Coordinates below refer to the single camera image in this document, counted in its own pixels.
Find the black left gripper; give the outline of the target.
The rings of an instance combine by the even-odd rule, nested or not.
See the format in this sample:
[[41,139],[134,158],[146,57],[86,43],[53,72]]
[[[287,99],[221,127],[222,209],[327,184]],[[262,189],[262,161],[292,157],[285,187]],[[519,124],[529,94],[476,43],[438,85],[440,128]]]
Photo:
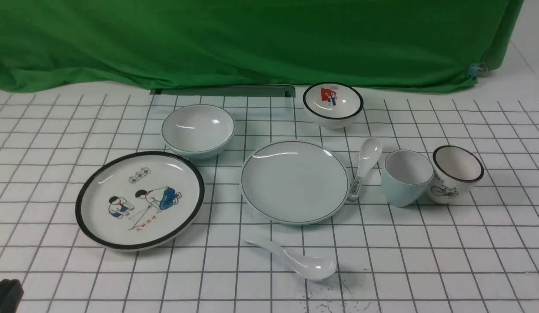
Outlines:
[[0,281],[0,313],[15,313],[24,291],[18,279]]

